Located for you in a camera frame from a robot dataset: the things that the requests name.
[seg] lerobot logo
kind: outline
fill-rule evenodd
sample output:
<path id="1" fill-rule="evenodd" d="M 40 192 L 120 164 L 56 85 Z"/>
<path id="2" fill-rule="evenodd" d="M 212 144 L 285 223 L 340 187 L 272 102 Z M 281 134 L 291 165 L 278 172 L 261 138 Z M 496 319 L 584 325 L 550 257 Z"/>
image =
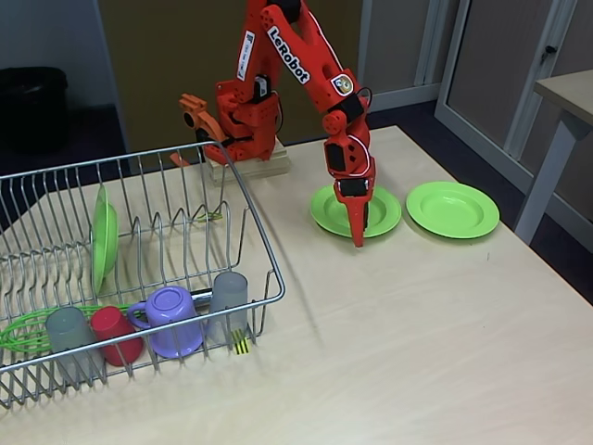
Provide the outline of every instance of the lerobot logo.
<path id="1" fill-rule="evenodd" d="M 274 43 L 276 51 L 278 51 L 278 54 L 282 58 L 286 67 L 292 71 L 299 82 L 301 82 L 303 85 L 307 83 L 311 78 L 311 75 L 300 66 L 300 60 L 290 51 L 290 46 L 288 46 L 288 44 L 286 44 L 284 39 L 280 36 L 278 27 L 272 26 L 268 30 L 268 35 L 270 36 L 271 41 Z"/>

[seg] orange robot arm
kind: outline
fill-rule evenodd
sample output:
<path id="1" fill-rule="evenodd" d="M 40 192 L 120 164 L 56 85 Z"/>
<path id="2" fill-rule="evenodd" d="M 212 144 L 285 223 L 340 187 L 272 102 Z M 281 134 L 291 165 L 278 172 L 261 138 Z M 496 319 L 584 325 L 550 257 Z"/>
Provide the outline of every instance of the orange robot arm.
<path id="1" fill-rule="evenodd" d="M 325 113 L 327 170 L 334 177 L 337 199 L 347 208 L 354 244 L 361 247 L 375 180 L 366 124 L 369 102 L 359 95 L 354 75 L 342 68 L 304 0 L 248 0 L 236 77 L 216 85 L 218 124 L 204 114 L 200 117 L 205 103 L 190 95 L 183 95 L 181 102 L 185 121 L 198 139 L 202 135 L 202 140 L 222 142 L 233 161 L 269 159 L 279 109 L 273 87 L 282 63 L 305 87 L 317 110 Z M 215 146 L 205 153 L 225 162 Z"/>

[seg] green plate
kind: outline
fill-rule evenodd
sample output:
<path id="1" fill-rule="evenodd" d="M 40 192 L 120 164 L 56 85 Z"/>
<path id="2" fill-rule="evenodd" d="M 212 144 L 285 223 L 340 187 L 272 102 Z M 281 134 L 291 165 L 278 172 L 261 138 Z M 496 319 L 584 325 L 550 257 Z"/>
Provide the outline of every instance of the green plate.
<path id="1" fill-rule="evenodd" d="M 319 190 L 311 200 L 311 214 L 322 228 L 336 235 L 351 237 L 346 206 L 338 202 L 334 186 Z M 364 231 L 365 238 L 386 234 L 401 219 L 401 206 L 391 193 L 382 187 L 375 187 L 369 203 L 369 224 Z"/>
<path id="2" fill-rule="evenodd" d="M 93 286 L 97 294 L 103 279 L 115 266 L 118 257 L 118 233 L 118 213 L 109 204 L 107 190 L 101 185 L 93 215 Z"/>
<path id="3" fill-rule="evenodd" d="M 424 229 L 449 238 L 477 238 L 492 232 L 500 217 L 490 197 L 468 185 L 427 183 L 414 188 L 406 207 Z"/>

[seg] metal wire basket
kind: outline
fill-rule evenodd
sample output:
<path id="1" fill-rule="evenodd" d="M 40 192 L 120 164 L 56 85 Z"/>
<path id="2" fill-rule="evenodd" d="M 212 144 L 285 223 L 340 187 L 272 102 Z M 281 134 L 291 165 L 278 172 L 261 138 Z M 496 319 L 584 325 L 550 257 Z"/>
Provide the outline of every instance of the metal wire basket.
<path id="1" fill-rule="evenodd" d="M 213 316 L 225 317 L 230 330 L 229 315 L 247 311 L 246 336 L 257 343 L 266 305 L 284 296 L 284 281 L 254 203 L 226 150 L 219 145 L 229 162 L 225 174 L 234 175 L 236 182 L 222 181 L 218 187 L 201 162 L 204 145 L 0 177 L 0 332 L 33 312 L 67 306 L 125 306 L 167 285 L 192 291 L 198 311 L 192 319 L 59 353 L 0 348 L 0 406 L 10 409 L 27 399 L 51 398 L 55 391 L 105 384 L 110 376 L 121 373 L 132 377 L 135 370 L 147 366 L 158 371 L 162 362 L 171 359 L 153 351 L 150 335 L 167 329 L 174 332 L 178 326 L 196 322 L 204 333 Z M 175 167 L 170 162 L 170 155 L 175 154 L 191 165 Z M 97 293 L 92 286 L 90 215 L 100 185 L 111 196 L 120 229 L 114 271 Z M 211 218 L 214 213 L 221 218 Z M 231 270 L 247 277 L 250 302 L 208 314 L 213 279 Z M 20 329 L 17 334 L 26 336 L 30 328 Z M 120 350 L 121 342 L 137 337 L 144 341 L 145 352 L 136 362 L 125 362 L 122 357 L 122 367 L 93 364 L 92 372 L 83 371 L 81 357 L 90 359 L 93 350 L 107 345 Z M 233 336 L 229 332 L 226 337 L 228 341 L 219 344 L 206 339 L 195 354 L 208 357 L 210 350 L 220 346 L 232 350 Z M 64 372 L 58 359 L 65 357 L 76 363 L 81 379 Z"/>

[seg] purple mug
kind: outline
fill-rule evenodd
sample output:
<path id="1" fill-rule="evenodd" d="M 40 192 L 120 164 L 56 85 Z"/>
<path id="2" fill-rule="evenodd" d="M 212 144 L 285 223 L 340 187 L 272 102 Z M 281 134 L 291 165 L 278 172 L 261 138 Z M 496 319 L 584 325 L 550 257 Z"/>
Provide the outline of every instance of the purple mug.
<path id="1" fill-rule="evenodd" d="M 146 313 L 148 323 L 138 320 L 134 312 Z M 141 329 L 162 326 L 197 316 L 192 295 L 179 286 L 167 286 L 154 292 L 147 301 L 132 305 L 127 311 L 130 322 Z M 202 344 L 202 330 L 199 322 L 165 329 L 150 336 L 152 349 L 167 359 L 189 355 Z"/>

